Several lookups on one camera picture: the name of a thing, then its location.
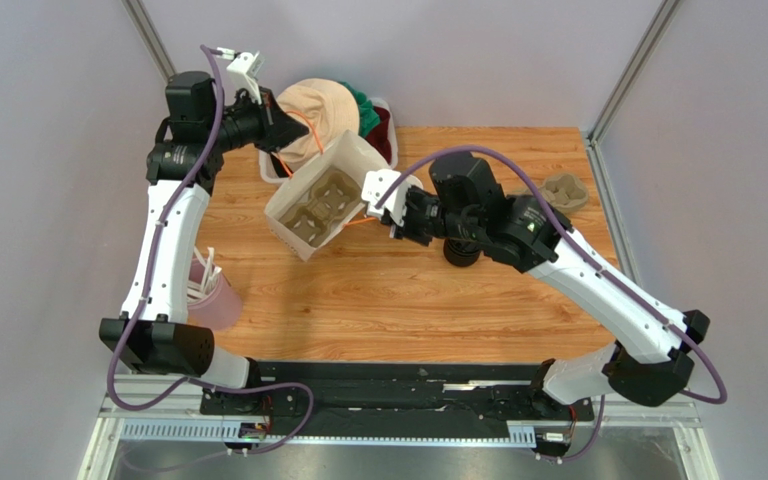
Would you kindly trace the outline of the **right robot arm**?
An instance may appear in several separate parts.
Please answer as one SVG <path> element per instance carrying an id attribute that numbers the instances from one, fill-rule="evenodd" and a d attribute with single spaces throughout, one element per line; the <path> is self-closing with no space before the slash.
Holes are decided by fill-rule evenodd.
<path id="1" fill-rule="evenodd" d="M 544 408 L 615 393 L 657 407 L 688 393 L 701 342 L 710 325 L 697 310 L 680 311 L 647 294 L 611 265 L 570 220 L 535 189 L 508 194 L 496 180 L 493 150 L 453 147 L 425 160 L 426 190 L 412 171 L 384 169 L 364 180 L 370 216 L 395 239 L 445 243 L 450 263 L 479 256 L 555 288 L 612 334 L 612 342 L 572 360 L 544 361 L 532 379 Z"/>

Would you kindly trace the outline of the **grey pulp cup carrier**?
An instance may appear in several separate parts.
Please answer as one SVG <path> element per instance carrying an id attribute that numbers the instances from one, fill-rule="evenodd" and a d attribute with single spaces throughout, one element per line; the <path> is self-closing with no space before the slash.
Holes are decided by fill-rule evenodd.
<path id="1" fill-rule="evenodd" d="M 354 179 L 329 168 L 279 221 L 311 247 L 320 247 L 360 200 L 361 187 Z"/>

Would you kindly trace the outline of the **white paper bag orange handles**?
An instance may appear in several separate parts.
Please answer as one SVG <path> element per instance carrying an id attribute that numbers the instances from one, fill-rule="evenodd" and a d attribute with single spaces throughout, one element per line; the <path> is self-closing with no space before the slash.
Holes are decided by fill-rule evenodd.
<path id="1" fill-rule="evenodd" d="M 367 173 L 391 167 L 358 134 L 348 131 L 329 143 L 313 131 L 317 155 L 294 171 L 267 202 L 271 232 L 301 260 L 333 240 L 364 209 Z"/>

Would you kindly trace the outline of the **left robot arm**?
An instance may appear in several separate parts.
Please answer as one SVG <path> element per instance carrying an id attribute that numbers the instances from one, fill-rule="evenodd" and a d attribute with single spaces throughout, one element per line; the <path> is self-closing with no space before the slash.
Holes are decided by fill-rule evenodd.
<path id="1" fill-rule="evenodd" d="M 174 75 L 165 89 L 169 113 L 146 159 L 148 215 L 135 277 L 119 314 L 99 326 L 100 340 L 113 353 L 107 394 L 126 411 L 147 410 L 185 383 L 225 394 L 264 389 L 256 360 L 226 351 L 212 329 L 190 323 L 189 275 L 225 153 L 248 145 L 274 152 L 309 129 L 265 87 L 238 88 L 230 105 L 223 94 L 218 77 L 202 71 Z M 154 399 L 129 403 L 116 390 L 120 364 L 175 380 Z"/>

